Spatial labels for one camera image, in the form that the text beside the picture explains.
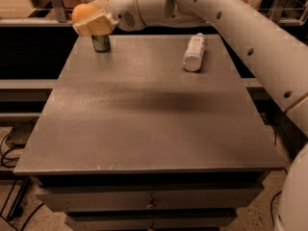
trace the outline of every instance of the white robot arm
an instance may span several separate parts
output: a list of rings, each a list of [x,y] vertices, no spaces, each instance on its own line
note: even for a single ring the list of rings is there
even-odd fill
[[[308,47],[241,0],[97,0],[97,13],[74,24],[84,36],[147,26],[202,26],[222,35],[282,111],[308,136]],[[308,145],[287,176],[276,231],[307,230]]]

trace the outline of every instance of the cable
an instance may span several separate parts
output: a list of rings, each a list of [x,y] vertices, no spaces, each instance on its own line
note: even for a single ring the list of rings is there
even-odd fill
[[[277,196],[279,196],[281,193],[282,193],[282,191],[278,192],[278,193],[271,199],[271,202],[270,202],[270,217],[271,217],[271,223],[272,223],[272,226],[273,226],[273,227],[275,226],[275,221],[274,221],[274,218],[273,218],[272,205],[273,205],[273,201],[275,200],[275,198],[276,198]]]
[[[15,158],[8,158],[6,157],[10,152],[12,152],[13,150],[16,150],[16,149],[21,149],[21,148],[18,148],[18,147],[13,147],[9,150],[7,150],[5,153],[2,152],[2,145],[3,145],[3,142],[12,134],[14,134],[16,131],[18,131],[19,129],[23,128],[25,125],[35,121],[35,120],[38,120],[39,118],[36,117],[36,118],[33,118],[25,123],[23,123],[21,126],[13,129],[9,134],[7,134],[0,142],[0,156],[1,156],[1,163],[0,163],[0,166],[3,166],[3,167],[7,167],[7,168],[12,168],[12,167],[15,167],[15,164],[12,165],[13,162],[16,162],[18,161],[19,157],[15,157]]]
[[[1,162],[1,166],[6,167],[6,168],[13,168],[13,167],[15,167],[15,166],[16,166],[16,163],[18,162],[19,157],[8,158],[7,155],[8,155],[9,153],[11,153],[12,151],[18,150],[18,149],[22,149],[22,148],[13,147],[13,148],[7,150],[7,151],[3,154],[3,156],[1,157],[1,161],[0,161],[0,162]]]
[[[10,189],[10,191],[9,191],[9,194],[8,194],[8,196],[7,196],[7,199],[6,199],[6,201],[4,202],[3,207],[2,207],[2,209],[1,209],[1,211],[0,211],[0,216],[2,216],[4,210],[6,209],[6,206],[7,206],[8,202],[9,202],[9,199],[10,199],[10,197],[11,197],[11,195],[12,195],[13,189],[14,189],[14,187],[16,186],[16,184],[17,184],[17,180],[14,180],[14,181],[13,181],[13,184],[12,184],[12,187],[11,187],[11,189]]]
[[[32,216],[33,216],[43,205],[44,205],[43,203],[39,204],[38,207],[30,214],[30,216],[28,216],[28,218],[26,219],[25,223],[23,223],[23,225],[22,225],[20,231],[24,231],[24,230],[25,230],[25,228],[26,228],[26,226],[27,226],[29,220],[32,218]]]

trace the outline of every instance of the white bottle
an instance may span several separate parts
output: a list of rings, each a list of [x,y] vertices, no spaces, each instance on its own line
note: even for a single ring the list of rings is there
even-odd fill
[[[197,71],[201,68],[202,59],[205,47],[205,37],[199,33],[192,36],[188,49],[184,55],[183,65],[184,68],[190,72]]]

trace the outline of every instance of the table top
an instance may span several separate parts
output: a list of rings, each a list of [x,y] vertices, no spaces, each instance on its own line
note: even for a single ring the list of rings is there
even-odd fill
[[[191,36],[78,38],[16,174],[200,172],[282,168],[270,131],[218,35],[199,72]]]

